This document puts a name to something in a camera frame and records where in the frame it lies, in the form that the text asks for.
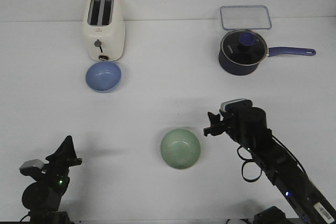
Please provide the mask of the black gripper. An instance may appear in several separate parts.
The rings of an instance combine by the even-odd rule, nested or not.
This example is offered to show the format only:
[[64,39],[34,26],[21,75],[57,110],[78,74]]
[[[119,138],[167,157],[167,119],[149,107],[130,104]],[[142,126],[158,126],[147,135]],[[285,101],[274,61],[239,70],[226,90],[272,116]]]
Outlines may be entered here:
[[42,168],[33,168],[31,177],[46,184],[58,195],[64,195],[70,183],[69,167],[82,164],[82,159],[77,158],[72,136],[66,136],[56,151],[45,159],[49,163],[43,164]]
[[223,121],[226,125],[222,126],[220,114],[208,112],[210,127],[203,129],[204,136],[218,136],[226,132],[226,134],[236,143],[243,140],[243,113],[249,111],[252,106],[224,106],[220,109]]

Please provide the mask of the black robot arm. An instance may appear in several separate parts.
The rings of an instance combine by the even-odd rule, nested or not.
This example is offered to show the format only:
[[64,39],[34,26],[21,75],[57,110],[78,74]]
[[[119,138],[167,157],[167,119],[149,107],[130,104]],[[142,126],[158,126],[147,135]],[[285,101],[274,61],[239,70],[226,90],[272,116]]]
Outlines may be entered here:
[[22,194],[22,204],[29,210],[29,223],[72,223],[66,211],[59,211],[61,199],[70,183],[69,168],[82,164],[68,135],[57,150],[46,157],[24,162],[19,171],[35,180]]
[[303,223],[335,223],[335,209],[310,181],[288,150],[267,127],[266,112],[257,107],[235,107],[217,115],[208,113],[204,135],[226,133],[251,154]]

